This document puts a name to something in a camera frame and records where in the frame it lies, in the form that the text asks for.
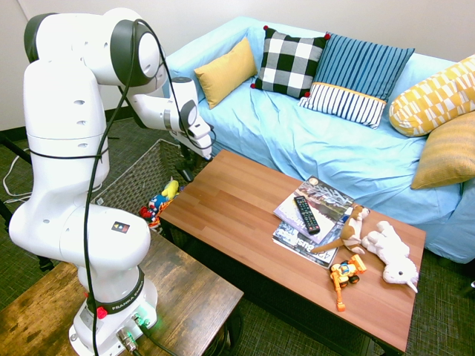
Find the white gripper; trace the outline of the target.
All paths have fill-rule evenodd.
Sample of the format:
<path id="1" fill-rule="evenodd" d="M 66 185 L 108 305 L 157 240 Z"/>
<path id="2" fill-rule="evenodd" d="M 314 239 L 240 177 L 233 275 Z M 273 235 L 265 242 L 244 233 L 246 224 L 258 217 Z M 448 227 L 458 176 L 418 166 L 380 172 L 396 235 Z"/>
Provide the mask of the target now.
<path id="1" fill-rule="evenodd" d="M 188 130 L 183 133 L 173 132 L 173 137 L 202 158 L 212 158 L 212 137 L 210 126 L 203 120 L 197 120 Z"/>

